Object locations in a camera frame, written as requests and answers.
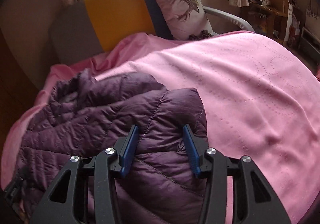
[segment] down jacket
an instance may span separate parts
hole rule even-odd
[[[124,223],[194,224],[205,181],[196,179],[182,127],[207,139],[204,106],[195,89],[169,91],[152,76],[120,74],[97,82],[88,70],[58,82],[48,104],[30,121],[16,168],[28,167],[33,188],[23,189],[29,216],[71,155],[91,157],[138,125],[140,139],[129,174],[116,181]],[[93,215],[93,182],[89,213]]]

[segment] white pillowcase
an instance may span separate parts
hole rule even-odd
[[[177,40],[199,36],[203,30],[213,33],[200,0],[156,0],[165,21]]]

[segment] metal screw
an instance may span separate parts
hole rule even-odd
[[[106,154],[108,155],[112,155],[116,150],[112,147],[109,147],[106,149]]]
[[[244,161],[245,163],[250,163],[251,158],[249,156],[245,155],[244,157],[242,157],[242,161]]]
[[[77,156],[77,155],[72,156],[72,157],[70,158],[70,161],[72,161],[73,163],[79,161],[79,156]]]
[[[208,149],[207,149],[207,153],[210,154],[210,155],[215,155],[216,152],[217,152],[217,150],[214,149],[214,148],[208,148]]]

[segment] pink bedsheet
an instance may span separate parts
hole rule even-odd
[[[109,55],[51,69],[35,107],[6,141],[1,187],[10,181],[21,137],[57,80],[85,67],[100,80],[118,73],[151,74],[168,89],[194,87],[204,103],[210,146],[227,156],[250,155],[265,174],[292,223],[320,190],[320,83],[288,50],[261,35],[233,32],[200,42],[167,41],[140,33]],[[227,223],[232,222],[228,186]]]

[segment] jacket stitching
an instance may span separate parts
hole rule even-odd
[[[156,109],[155,109],[155,111],[154,111],[153,115],[152,115],[152,116],[151,116],[151,118],[149,119],[148,126],[147,126],[147,128],[146,128],[146,130],[145,130],[144,134],[142,135],[142,137],[141,137],[141,138],[140,138],[140,140],[138,141],[138,143],[140,143],[140,142],[142,141],[142,139],[145,137],[145,135],[146,135],[146,134],[147,134],[147,132],[149,131],[149,127],[150,127],[150,125],[151,125],[151,122],[152,122],[153,118],[155,117],[155,114],[156,114],[156,112],[158,111],[158,109],[159,109],[159,107],[160,107],[161,102],[163,101],[164,97],[165,97],[168,93],[169,93],[169,91],[168,91],[168,92],[166,92],[166,93],[161,97],[161,99],[160,99],[160,101],[159,101],[158,105],[156,106]]]
[[[196,128],[197,128],[197,126],[198,126],[198,124],[199,124],[199,121],[200,121],[200,118],[201,118],[201,116],[202,116],[203,111],[204,111],[204,106],[202,107],[202,111],[201,111],[201,114],[200,114],[199,119],[198,119],[198,121],[197,121]]]
[[[196,195],[198,195],[198,196],[204,197],[204,195],[199,194],[199,193],[196,193],[196,192],[194,192],[194,191],[192,191],[192,190],[189,190],[187,187],[182,186],[181,184],[178,184],[178,183],[175,182],[173,179],[171,179],[170,177],[166,176],[163,172],[157,170],[156,168],[154,168],[152,165],[148,164],[147,162],[145,162],[145,161],[143,161],[143,160],[140,160],[140,159],[138,159],[138,158],[136,158],[136,157],[135,157],[135,159],[138,160],[139,162],[145,163],[146,165],[148,165],[149,167],[151,167],[153,170],[155,170],[157,173],[159,173],[159,174],[161,174],[162,176],[166,177],[168,180],[172,181],[174,184],[179,185],[182,189],[184,189],[184,190],[186,190],[186,191],[188,191],[188,192],[194,193],[194,194],[196,194]]]

